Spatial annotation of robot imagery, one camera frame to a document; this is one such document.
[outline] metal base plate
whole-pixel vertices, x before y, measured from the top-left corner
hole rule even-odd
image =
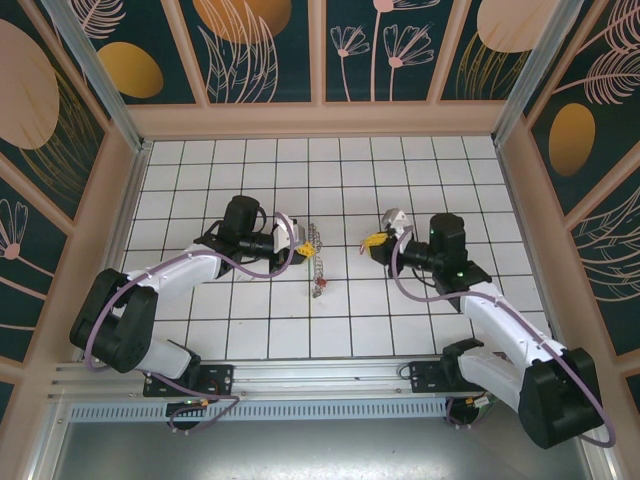
[[[208,395],[231,395],[232,386],[233,365],[202,365],[200,368],[200,381],[194,387],[194,390]],[[147,398],[188,396],[153,377],[145,379],[142,395]]]
[[[465,381],[451,385],[447,380],[440,362],[409,363],[411,391],[413,393],[482,393],[484,389],[475,383]]]

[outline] dark teal wallpaper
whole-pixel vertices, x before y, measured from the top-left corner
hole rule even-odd
[[[640,348],[640,169],[572,232],[618,355]]]
[[[610,2],[532,127],[569,213],[640,140],[640,16]]]
[[[0,356],[23,361],[67,237],[0,179]]]
[[[211,103],[310,102],[307,0],[180,0]]]
[[[391,3],[327,1],[327,102],[426,100],[451,2]]]
[[[70,5],[127,105],[195,102],[160,0]]]
[[[0,4],[0,154],[74,218],[104,131],[16,0]]]
[[[9,406],[9,400],[11,400],[11,394],[13,393],[13,384],[0,381],[0,426],[2,426],[2,419]]]
[[[442,100],[505,100],[555,2],[472,0]]]

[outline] cable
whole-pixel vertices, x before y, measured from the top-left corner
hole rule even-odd
[[[420,283],[426,285],[427,287],[436,288],[436,285],[434,283],[429,283],[424,278],[420,277],[415,268],[412,268],[411,271],[413,272],[413,276],[416,277]]]
[[[591,443],[598,447],[602,447],[602,448],[613,447],[616,444],[615,428],[613,426],[613,422],[611,421],[611,418],[609,418],[609,415],[607,414],[607,412],[604,411],[604,408],[602,407],[600,402],[598,402],[598,399],[593,395],[593,393],[591,393],[591,390],[589,390],[589,387],[585,385],[582,379],[580,379],[580,377],[576,375],[576,373],[571,369],[571,367],[567,365],[567,362],[565,362],[560,355],[558,355],[549,345],[546,344],[545,340],[540,335],[538,335],[538,332],[536,332],[524,318],[522,318],[522,315],[520,315],[518,311],[511,308],[511,306],[503,303],[502,301],[500,301],[500,299],[496,297],[492,297],[491,295],[487,295],[486,293],[466,291],[466,292],[448,293],[446,295],[440,295],[439,297],[424,298],[424,297],[418,297],[416,295],[413,295],[406,288],[404,288],[404,286],[400,282],[400,277],[398,276],[398,253],[400,252],[400,245],[403,244],[403,241],[407,238],[407,236],[412,231],[413,231],[412,226],[405,227],[403,234],[400,236],[395,246],[393,247],[393,253],[391,255],[391,271],[393,273],[393,280],[395,281],[396,285],[398,286],[398,289],[403,293],[403,295],[411,300],[414,300],[416,302],[422,302],[422,303],[431,303],[431,302],[437,302],[440,300],[449,300],[451,298],[458,298],[458,297],[477,297],[477,298],[482,298],[483,300],[487,300],[493,303],[494,305],[496,305],[497,307],[500,307],[507,314],[509,314],[529,335],[531,335],[533,339],[540,345],[540,347],[549,355],[551,355],[551,357],[558,363],[558,365],[562,367],[562,369],[567,373],[567,375],[571,378],[571,380],[573,380],[575,384],[578,386],[578,388],[582,391],[585,397],[587,397],[589,402],[591,402],[591,405],[593,405],[593,408],[596,410],[596,412],[598,412],[598,415],[600,415],[600,417],[604,421],[604,424],[607,428],[607,432],[609,434],[609,440],[607,440],[606,442],[602,442],[600,440],[586,437],[584,435],[580,435],[580,438],[585,442]]]

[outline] yellow object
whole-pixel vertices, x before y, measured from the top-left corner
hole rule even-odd
[[[313,245],[311,245],[311,242],[307,242],[304,245],[300,245],[298,248],[296,248],[296,251],[300,255],[304,255],[307,258],[311,258],[316,254],[316,249],[313,248]]]
[[[578,103],[558,112],[549,134],[551,166],[563,177],[574,175],[586,163],[596,139],[596,122],[589,109]]]
[[[251,25],[245,2],[256,22],[264,20],[274,37],[289,23],[291,0],[193,0],[193,6],[218,37],[233,43],[257,43],[262,36]]]
[[[98,51],[98,57],[119,92],[149,98],[162,90],[162,71],[147,52],[126,42],[113,42]]]
[[[538,43],[558,0],[483,0],[478,35],[495,52],[527,52]]]

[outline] leaf illustration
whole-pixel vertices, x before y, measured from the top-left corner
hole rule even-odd
[[[583,83],[591,103],[622,105],[640,86],[640,50],[600,55]]]
[[[80,26],[89,38],[105,40],[125,17],[123,0],[71,0]]]
[[[618,52],[640,46],[640,1],[617,0],[605,29],[605,38]]]

